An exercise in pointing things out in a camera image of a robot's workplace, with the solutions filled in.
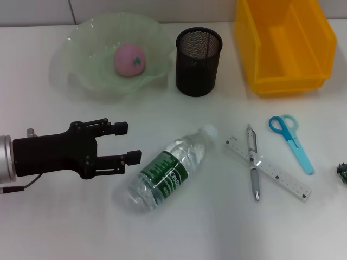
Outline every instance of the silver pen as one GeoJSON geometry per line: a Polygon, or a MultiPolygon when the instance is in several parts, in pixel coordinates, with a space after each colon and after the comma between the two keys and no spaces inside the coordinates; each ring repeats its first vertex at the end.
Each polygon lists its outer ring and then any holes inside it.
{"type": "Polygon", "coordinates": [[[256,145],[256,134],[253,131],[250,124],[248,124],[248,127],[247,127],[247,143],[248,143],[249,165],[250,165],[250,180],[252,182],[252,192],[254,195],[254,199],[258,202],[260,197],[259,174],[258,174],[258,170],[254,167],[254,160],[256,159],[258,148],[256,145]]]}

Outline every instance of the ruler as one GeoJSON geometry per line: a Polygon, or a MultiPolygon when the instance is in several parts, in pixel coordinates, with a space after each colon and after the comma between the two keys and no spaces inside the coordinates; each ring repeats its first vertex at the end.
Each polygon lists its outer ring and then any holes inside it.
{"type": "MultiPolygon", "coordinates": [[[[245,147],[240,146],[239,141],[235,137],[227,140],[227,147],[234,153],[238,154],[245,161],[249,162],[248,151],[245,147]]],[[[254,161],[254,166],[262,173],[273,179],[278,185],[295,195],[302,202],[306,202],[311,193],[311,189],[305,184],[291,176],[289,173],[281,170],[268,159],[259,156],[254,161]]]]}

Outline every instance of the yellow storage bin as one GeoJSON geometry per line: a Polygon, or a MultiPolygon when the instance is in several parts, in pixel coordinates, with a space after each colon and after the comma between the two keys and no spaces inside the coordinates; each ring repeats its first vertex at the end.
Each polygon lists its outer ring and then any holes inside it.
{"type": "Polygon", "coordinates": [[[252,90],[314,90],[330,78],[336,36],[317,0],[238,0],[235,36],[252,90]]]}

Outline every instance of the pink toy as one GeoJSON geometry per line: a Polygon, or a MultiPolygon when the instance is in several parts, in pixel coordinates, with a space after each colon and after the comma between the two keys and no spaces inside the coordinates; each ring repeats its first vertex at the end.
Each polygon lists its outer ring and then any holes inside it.
{"type": "Polygon", "coordinates": [[[135,44],[120,46],[114,54],[115,72],[124,77],[141,74],[146,67],[146,55],[142,48],[135,44]]]}

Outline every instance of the scissor blade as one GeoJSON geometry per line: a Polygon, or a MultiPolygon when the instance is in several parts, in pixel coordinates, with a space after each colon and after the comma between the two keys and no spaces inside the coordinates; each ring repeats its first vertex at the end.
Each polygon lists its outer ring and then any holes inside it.
{"type": "Polygon", "coordinates": [[[288,145],[291,148],[292,152],[294,153],[295,157],[298,159],[304,171],[307,174],[312,175],[314,173],[314,169],[303,147],[301,146],[299,140],[298,139],[289,140],[288,145]]]}

